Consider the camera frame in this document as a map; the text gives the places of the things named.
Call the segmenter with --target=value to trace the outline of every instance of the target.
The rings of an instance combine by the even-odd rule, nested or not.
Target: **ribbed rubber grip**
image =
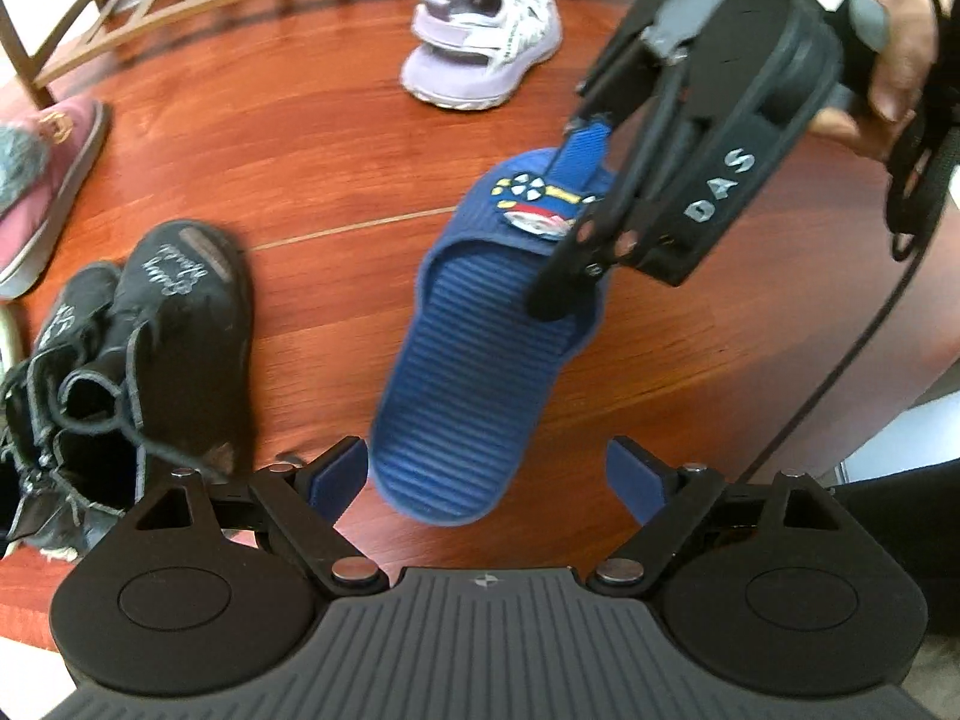
[[[48,717],[933,720],[892,686],[815,702],[735,688],[678,652],[646,605],[595,595],[564,568],[410,569],[389,592],[335,602],[301,650],[246,685],[176,700],[84,685]]]

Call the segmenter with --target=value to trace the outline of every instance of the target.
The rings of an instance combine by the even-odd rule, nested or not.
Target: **shoe sole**
[[[498,95],[498,97],[495,98],[484,98],[483,100],[458,100],[457,98],[445,98],[443,95],[434,94],[429,90],[419,89],[418,87],[411,86],[403,80],[403,77],[400,78],[400,84],[404,89],[407,90],[407,92],[409,92],[411,95],[414,95],[417,100],[420,100],[422,103],[436,105],[438,108],[443,108],[449,111],[487,111],[491,108],[497,108],[507,100],[510,100],[510,98],[517,93],[517,89],[520,89],[523,79],[525,79],[529,71],[534,69],[536,65],[544,64],[544,62],[547,60],[552,59],[553,55],[560,50],[560,45],[562,44],[563,38],[560,37],[555,46],[550,47],[550,49],[546,50],[543,55],[536,57],[536,59],[530,63],[530,66],[523,71],[523,74],[520,76],[520,80],[517,81],[517,84],[515,84],[514,87],[508,89],[502,95]]]
[[[2,272],[0,272],[0,298],[13,300],[19,298],[37,283],[43,271],[46,271],[53,257],[56,242],[66,227],[73,202],[77,199],[80,187],[90,173],[93,163],[100,155],[107,138],[110,126],[109,105],[97,103],[97,113],[93,119],[93,127],[86,137],[86,143],[80,149],[77,159],[66,172],[64,183],[61,184],[40,228],[37,228],[27,245],[16,255]]]

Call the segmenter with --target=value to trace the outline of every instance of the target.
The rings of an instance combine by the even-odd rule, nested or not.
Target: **black boot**
[[[239,251],[208,225],[171,221],[123,270],[98,356],[64,377],[51,472],[67,500],[107,517],[177,466],[224,481],[253,465],[253,300]],[[98,529],[71,543],[81,554]]]
[[[0,388],[7,427],[0,439],[0,538],[17,541],[64,528],[66,499],[51,471],[56,423],[51,404],[64,377],[93,359],[100,347],[120,269],[98,262],[61,290],[30,357],[8,371]],[[75,524],[72,515],[70,528]],[[52,536],[52,543],[59,541]],[[47,545],[46,538],[37,544]]]

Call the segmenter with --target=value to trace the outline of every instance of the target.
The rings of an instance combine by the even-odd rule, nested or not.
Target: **floor board seam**
[[[429,211],[414,211],[411,214],[400,214],[395,217],[375,218],[369,221],[357,221],[354,224],[345,224],[342,227],[330,227],[326,230],[317,230],[316,232],[306,233],[305,235],[294,235],[291,238],[283,238],[279,241],[270,241],[268,244],[259,244],[250,247],[249,251],[266,251],[271,248],[285,247],[285,245],[302,244],[304,241],[315,241],[318,238],[326,238],[331,235],[352,232],[353,230],[365,230],[368,227],[379,227],[384,224],[392,224],[395,221],[407,221],[412,218],[435,217],[440,214],[450,214],[456,209],[455,205],[445,206],[445,208],[431,208]]]

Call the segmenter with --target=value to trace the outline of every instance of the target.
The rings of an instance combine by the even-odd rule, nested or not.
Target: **blue slipper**
[[[464,525],[500,500],[563,364],[589,343],[604,289],[537,322],[526,290],[579,211],[608,189],[608,130],[574,133],[477,181],[430,250],[416,312],[371,428],[371,475],[399,512]]]

